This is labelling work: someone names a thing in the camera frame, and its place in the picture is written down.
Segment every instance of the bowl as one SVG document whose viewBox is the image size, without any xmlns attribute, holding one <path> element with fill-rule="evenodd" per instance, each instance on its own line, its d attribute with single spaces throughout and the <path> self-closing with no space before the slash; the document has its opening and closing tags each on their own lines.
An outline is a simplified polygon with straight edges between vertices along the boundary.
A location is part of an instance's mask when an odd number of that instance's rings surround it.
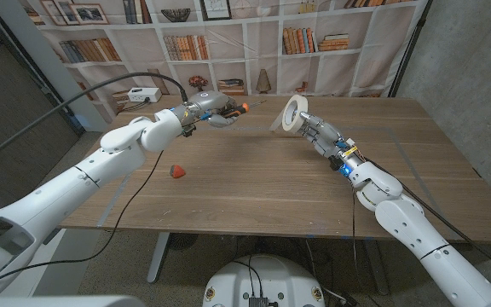
<svg viewBox="0 0 491 307">
<path fill-rule="evenodd" d="M 191 9 L 161 9 L 160 12 L 171 22 L 185 22 Z"/>
</svg>

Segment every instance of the white bookshelf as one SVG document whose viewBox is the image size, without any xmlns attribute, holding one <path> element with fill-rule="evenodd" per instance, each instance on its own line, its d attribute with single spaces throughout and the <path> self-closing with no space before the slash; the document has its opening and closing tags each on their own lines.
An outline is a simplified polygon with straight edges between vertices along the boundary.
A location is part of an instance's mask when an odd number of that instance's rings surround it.
<svg viewBox="0 0 491 307">
<path fill-rule="evenodd" d="M 189 95 L 196 89 L 188 78 L 200 75 L 217 90 L 217 80 L 241 78 L 247 95 L 257 95 L 255 87 L 262 68 L 266 69 L 272 90 L 269 95 L 291 95 L 303 81 L 305 95 L 361 96 L 387 91 L 404 54 L 406 42 L 421 16 L 427 0 L 394 3 L 378 7 L 344 9 L 347 0 L 316 1 L 318 12 L 297 14 L 301 0 L 269 0 L 273 5 L 267 17 L 256 17 L 258 0 L 250 0 L 251 17 L 203 21 L 199 0 L 147 0 L 152 24 L 126 24 L 121 0 L 75 0 L 75 3 L 101 3 L 110 25 L 55 26 L 38 0 L 30 4 L 46 25 L 38 26 L 53 49 L 67 59 L 63 40 L 109 38 L 122 61 L 64 63 L 77 81 L 87 86 L 126 72 L 146 72 L 157 68 L 181 83 Z M 234 0 L 230 0 L 233 9 Z M 161 9 L 190 8 L 186 22 L 171 23 Z M 284 28 L 309 27 L 318 43 L 327 34 L 348 33 L 347 50 L 285 55 Z M 163 37 L 166 35 L 206 35 L 210 60 L 171 61 Z M 173 84 L 171 94 L 178 94 Z M 154 86 L 150 78 L 137 77 L 120 85 L 95 91 L 96 105 L 103 105 L 106 121 L 115 116 L 111 93 L 127 86 Z"/>
</svg>

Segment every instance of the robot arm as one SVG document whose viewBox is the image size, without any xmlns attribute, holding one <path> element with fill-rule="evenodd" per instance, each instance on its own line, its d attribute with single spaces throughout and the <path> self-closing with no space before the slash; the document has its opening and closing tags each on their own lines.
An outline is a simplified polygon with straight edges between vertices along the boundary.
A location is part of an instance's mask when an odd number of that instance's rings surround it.
<svg viewBox="0 0 491 307">
<path fill-rule="evenodd" d="M 392 175 L 366 162 L 351 139 L 314 115 L 300 112 L 298 130 L 328 158 L 331 168 L 348 178 L 358 200 L 374 211 L 378 223 L 406 246 L 422 263 L 455 306 L 491 304 L 491 284 L 436 231 L 422 206 L 402 193 Z"/>
<path fill-rule="evenodd" d="M 0 209 L 0 275 L 26 266 L 47 235 L 99 188 L 142 166 L 143 149 L 159 152 L 176 137 L 190 136 L 194 121 L 202 117 L 216 127 L 231 125 L 235 118 L 227 120 L 218 114 L 234 106 L 234 99 L 209 91 L 155 113 L 154 122 L 147 117 L 134 119 L 109 131 L 101 139 L 101 148 L 88 158 Z M 2 278 L 0 292 L 15 277 Z"/>
</svg>

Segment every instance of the picture frame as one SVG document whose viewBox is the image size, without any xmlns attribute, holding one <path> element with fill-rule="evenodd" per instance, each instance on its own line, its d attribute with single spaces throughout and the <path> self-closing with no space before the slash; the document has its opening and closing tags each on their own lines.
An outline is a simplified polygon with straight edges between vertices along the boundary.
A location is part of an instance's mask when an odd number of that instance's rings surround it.
<svg viewBox="0 0 491 307">
<path fill-rule="evenodd" d="M 204 21 L 232 19 L 229 0 L 200 0 L 200 6 Z"/>
<path fill-rule="evenodd" d="M 47 15 L 50 16 L 52 22 L 54 22 L 57 26 L 67 26 L 66 20 L 61 15 L 60 10 L 56 7 L 56 4 L 52 0 L 41 0 L 41 5 L 43 5 L 43 9 L 47 12 Z"/>
<path fill-rule="evenodd" d="M 60 10 L 62 17 L 69 26 L 80 25 L 77 16 L 73 13 L 71 5 L 73 0 L 54 0 L 56 7 Z"/>
<path fill-rule="evenodd" d="M 80 25 L 109 24 L 100 4 L 71 4 L 70 7 Z"/>
</svg>

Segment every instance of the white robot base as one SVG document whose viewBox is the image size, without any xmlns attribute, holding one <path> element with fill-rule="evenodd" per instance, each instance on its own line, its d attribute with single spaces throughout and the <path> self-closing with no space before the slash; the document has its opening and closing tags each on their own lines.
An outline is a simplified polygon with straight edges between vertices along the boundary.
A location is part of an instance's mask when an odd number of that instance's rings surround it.
<svg viewBox="0 0 491 307">
<path fill-rule="evenodd" d="M 250 279 L 248 264 L 259 278 L 251 270 Z M 245 256 L 215 273 L 205 287 L 202 304 L 204 307 L 252 305 L 323 307 L 325 301 L 319 282 L 306 269 L 283 257 L 257 254 L 251 256 L 251 262 Z"/>
</svg>

